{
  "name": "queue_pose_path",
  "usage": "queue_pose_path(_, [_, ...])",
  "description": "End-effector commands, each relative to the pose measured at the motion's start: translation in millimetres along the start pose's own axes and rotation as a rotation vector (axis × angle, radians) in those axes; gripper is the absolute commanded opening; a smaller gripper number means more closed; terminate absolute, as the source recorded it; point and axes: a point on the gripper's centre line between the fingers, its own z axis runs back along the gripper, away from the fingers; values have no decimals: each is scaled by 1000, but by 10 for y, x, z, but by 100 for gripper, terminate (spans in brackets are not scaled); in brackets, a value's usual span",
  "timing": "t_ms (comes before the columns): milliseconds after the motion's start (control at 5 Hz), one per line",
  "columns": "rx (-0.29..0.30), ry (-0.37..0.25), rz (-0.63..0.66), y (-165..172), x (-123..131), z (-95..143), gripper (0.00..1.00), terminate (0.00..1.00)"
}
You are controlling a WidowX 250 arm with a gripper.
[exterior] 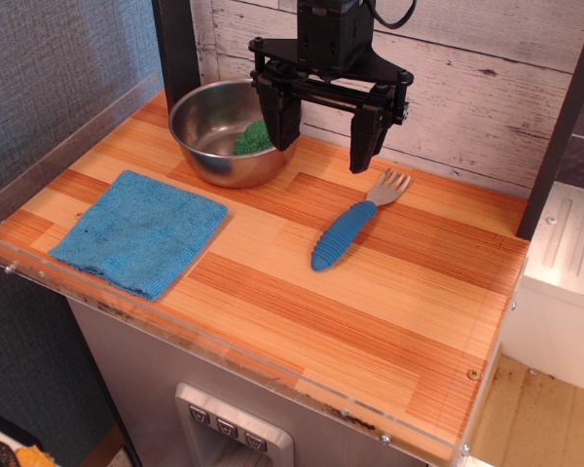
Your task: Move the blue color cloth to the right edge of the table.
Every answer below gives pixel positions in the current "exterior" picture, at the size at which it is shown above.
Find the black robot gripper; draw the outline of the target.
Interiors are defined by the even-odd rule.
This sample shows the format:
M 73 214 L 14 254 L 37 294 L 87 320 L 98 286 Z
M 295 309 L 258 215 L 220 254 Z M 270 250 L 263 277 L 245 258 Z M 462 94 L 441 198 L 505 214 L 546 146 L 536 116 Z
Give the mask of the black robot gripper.
M 300 135 L 301 102 L 353 112 L 350 171 L 368 169 L 390 126 L 404 122 L 414 76 L 373 49 L 375 23 L 388 22 L 374 1 L 299 1 L 292 39 L 256 37 L 251 72 L 269 138 L 285 151 Z

